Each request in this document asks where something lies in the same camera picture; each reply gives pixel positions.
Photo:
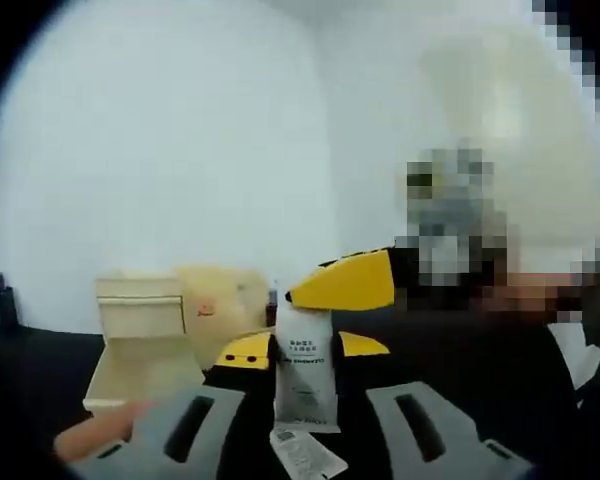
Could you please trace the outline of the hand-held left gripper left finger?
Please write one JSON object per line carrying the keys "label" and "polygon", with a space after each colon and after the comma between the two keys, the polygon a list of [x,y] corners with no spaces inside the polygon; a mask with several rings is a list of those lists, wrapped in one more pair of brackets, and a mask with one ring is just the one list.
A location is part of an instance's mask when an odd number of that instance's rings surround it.
{"label": "hand-held left gripper left finger", "polygon": [[269,333],[228,345],[206,381],[159,400],[127,440],[73,462],[81,479],[277,479],[269,444],[278,347]]}

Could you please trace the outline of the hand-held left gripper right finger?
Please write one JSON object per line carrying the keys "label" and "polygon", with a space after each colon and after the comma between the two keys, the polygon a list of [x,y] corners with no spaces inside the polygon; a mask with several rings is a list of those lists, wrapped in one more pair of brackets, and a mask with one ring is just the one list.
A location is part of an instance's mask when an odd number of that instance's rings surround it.
{"label": "hand-held left gripper right finger", "polygon": [[346,479],[531,479],[534,465],[494,439],[376,339],[336,335],[336,451]]}

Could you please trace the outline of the person's left hand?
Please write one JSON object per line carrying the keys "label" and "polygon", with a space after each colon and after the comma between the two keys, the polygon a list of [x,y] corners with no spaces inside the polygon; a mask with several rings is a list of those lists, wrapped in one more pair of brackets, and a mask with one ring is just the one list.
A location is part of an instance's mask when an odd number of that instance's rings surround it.
{"label": "person's left hand", "polygon": [[97,414],[60,433],[54,451],[65,462],[74,462],[104,449],[107,445],[128,441],[134,422],[152,406],[148,401],[132,401]]}

